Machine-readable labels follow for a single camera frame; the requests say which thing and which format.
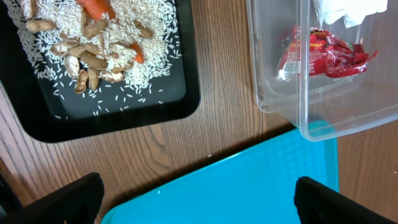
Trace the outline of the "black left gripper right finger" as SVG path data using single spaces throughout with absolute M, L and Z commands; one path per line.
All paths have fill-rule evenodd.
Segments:
M 395 224 L 306 176 L 296 181 L 294 205 L 301 224 Z

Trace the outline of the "white napkin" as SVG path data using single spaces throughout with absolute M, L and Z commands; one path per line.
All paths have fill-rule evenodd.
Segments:
M 313 0 L 320 25 L 344 19 L 345 27 L 360 25 L 368 15 L 387 10 L 388 0 Z

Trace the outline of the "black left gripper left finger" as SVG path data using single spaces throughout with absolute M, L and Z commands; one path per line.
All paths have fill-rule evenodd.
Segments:
M 1 223 L 93 224 L 103 197 L 103 181 L 98 173 L 92 172 L 12 212 Z

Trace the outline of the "red snack wrapper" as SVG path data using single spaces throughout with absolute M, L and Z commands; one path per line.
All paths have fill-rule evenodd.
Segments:
M 277 67 L 277 79 L 289 81 L 300 74 L 300 41 L 297 26 L 282 39 L 284 53 Z M 345 42 L 327 30 L 310 28 L 308 74 L 311 77 L 343 78 L 363 73 L 376 55 L 377 52 L 372 55 L 365 52 L 362 44 Z

